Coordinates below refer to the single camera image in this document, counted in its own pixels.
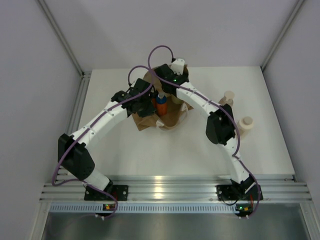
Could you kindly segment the orange bottle blue cap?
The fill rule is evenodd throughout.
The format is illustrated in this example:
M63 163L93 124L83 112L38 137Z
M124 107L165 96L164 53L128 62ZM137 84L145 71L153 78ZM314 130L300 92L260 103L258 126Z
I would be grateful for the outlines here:
M164 93L156 91L153 94L151 101L159 117L162 117L167 114L167 111L168 111L167 97L164 95Z

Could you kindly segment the yellow-green pump bottle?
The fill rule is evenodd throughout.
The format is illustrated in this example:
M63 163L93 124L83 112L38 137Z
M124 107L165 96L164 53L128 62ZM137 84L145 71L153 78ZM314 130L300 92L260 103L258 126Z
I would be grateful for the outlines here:
M174 104L176 104L176 105L181 105L181 104L184 103L183 100L177 98L177 97L174 96L174 95L171 96L171 101L172 101Z

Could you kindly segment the beige round pump bottle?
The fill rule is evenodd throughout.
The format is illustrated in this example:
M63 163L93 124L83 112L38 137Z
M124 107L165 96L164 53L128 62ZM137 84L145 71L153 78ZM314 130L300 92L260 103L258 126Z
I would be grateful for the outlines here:
M229 106L233 106L234 105L234 98L235 98L235 93L231 90L227 90L224 92L223 97L219 100L219 104L224 106L226 104L228 104Z

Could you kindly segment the cream pump bottle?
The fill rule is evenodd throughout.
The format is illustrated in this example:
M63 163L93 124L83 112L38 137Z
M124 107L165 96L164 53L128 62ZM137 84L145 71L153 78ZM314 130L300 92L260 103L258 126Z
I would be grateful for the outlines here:
M250 116L245 116L238 121L237 127L239 130L239 136L243 139L254 127L254 120Z

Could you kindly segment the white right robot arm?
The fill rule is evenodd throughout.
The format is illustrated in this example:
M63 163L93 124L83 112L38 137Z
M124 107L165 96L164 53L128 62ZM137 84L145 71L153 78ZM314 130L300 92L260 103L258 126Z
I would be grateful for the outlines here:
M240 156L240 133L232 107L209 100L191 84L187 75L175 73L168 64L156 67L152 72L161 81L165 93L186 102L206 119L205 134L208 140L225 150L230 167L232 192L237 198L244 199L251 193L255 179L244 166Z

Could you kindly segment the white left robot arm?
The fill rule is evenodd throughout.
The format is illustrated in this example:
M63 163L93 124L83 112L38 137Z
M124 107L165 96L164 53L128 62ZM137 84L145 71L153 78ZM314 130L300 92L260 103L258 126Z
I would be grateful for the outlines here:
M138 78L128 90L116 92L105 108L89 123L74 133L62 134L58 139L58 164L95 189L102 200L113 194L113 182L96 167L90 151L117 124L130 115L152 114L155 109L150 92L153 85Z

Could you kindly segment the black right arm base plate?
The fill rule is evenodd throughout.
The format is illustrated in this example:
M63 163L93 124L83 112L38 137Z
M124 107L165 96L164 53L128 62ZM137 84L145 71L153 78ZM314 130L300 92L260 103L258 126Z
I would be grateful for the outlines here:
M256 185L249 190L244 190L232 184L222 184L216 186L219 201L236 202L236 201L257 201L259 197Z

